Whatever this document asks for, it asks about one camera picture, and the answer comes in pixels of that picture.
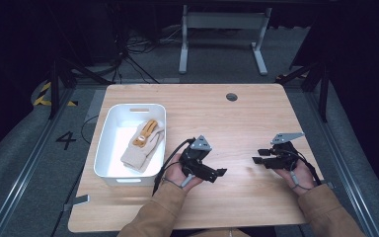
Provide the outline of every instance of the white container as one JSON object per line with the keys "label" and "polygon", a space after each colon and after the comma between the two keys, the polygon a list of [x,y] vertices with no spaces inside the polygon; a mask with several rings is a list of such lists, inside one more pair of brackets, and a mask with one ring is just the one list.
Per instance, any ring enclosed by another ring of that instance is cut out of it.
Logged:
{"label": "white container", "polygon": [[[159,143],[146,171],[140,173],[125,167],[121,156],[145,121],[155,119],[165,127],[164,139]],[[98,143],[94,171],[109,186],[153,186],[165,155],[166,111],[156,104],[121,104],[110,108]]]}

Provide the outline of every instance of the number 4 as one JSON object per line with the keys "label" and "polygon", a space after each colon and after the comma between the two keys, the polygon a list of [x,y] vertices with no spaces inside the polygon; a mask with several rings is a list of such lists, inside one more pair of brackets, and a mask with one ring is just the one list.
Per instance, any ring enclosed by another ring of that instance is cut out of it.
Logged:
{"label": "number 4", "polygon": [[72,135],[73,135],[73,132],[71,131],[68,131],[66,132],[66,134],[60,136],[59,138],[57,138],[57,142],[66,142],[66,144],[64,145],[64,150],[67,150],[67,147],[69,147],[69,143],[72,142],[72,141],[76,141],[76,139],[72,139]]}

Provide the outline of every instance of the hand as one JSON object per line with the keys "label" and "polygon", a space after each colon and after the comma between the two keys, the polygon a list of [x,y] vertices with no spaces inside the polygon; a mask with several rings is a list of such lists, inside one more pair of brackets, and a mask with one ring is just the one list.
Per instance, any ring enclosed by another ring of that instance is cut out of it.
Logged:
{"label": "hand", "polygon": [[[171,165],[165,172],[165,178],[168,180],[168,181],[171,181],[173,182],[174,184],[176,184],[177,186],[180,186],[183,181],[187,178],[187,176],[184,175],[183,171],[182,171],[182,166],[181,164],[178,162],[179,159],[180,159],[180,156],[181,154],[176,154],[172,160],[170,161],[170,164],[174,164],[174,165]],[[183,187],[183,190],[188,193],[193,187],[199,185],[202,183],[202,179],[200,179],[199,177],[193,177],[189,183]]]}
{"label": "hand", "polygon": [[[291,174],[289,171],[283,170],[283,169],[277,169],[273,170],[276,174],[281,176],[287,185],[290,188],[295,187]],[[297,160],[297,167],[294,169],[294,174],[297,177],[298,185],[293,189],[295,193],[297,193],[299,196],[304,195],[309,190],[313,189],[315,187],[315,183],[313,182],[313,176],[312,173],[310,173],[309,168],[304,164],[303,161]]]}

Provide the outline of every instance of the tan sleeve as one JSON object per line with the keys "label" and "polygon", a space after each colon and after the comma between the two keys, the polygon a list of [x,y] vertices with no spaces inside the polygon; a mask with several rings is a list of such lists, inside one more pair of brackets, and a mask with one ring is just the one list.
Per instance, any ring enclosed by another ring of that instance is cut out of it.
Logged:
{"label": "tan sleeve", "polygon": [[150,202],[140,208],[136,217],[122,228],[118,236],[170,236],[186,196],[182,189],[165,182]]}
{"label": "tan sleeve", "polygon": [[326,185],[300,196],[298,203],[317,237],[365,236]]}

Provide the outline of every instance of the wooden tabletop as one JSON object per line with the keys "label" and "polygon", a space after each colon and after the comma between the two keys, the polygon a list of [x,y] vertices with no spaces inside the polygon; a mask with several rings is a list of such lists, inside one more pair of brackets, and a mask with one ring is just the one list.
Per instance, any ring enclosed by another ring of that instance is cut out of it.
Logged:
{"label": "wooden tabletop", "polygon": [[[228,93],[237,96],[231,102]],[[271,148],[281,132],[302,128],[279,84],[112,85],[102,104],[69,219],[72,232],[117,231],[151,198],[152,187],[109,187],[94,172],[101,131],[109,109],[118,104],[160,104],[166,109],[165,157],[186,139],[204,135],[212,151],[203,164],[227,168],[215,183],[203,182],[189,193],[176,229],[305,223],[293,191],[273,170],[256,165],[258,149]],[[322,174],[306,136],[292,140]]]}

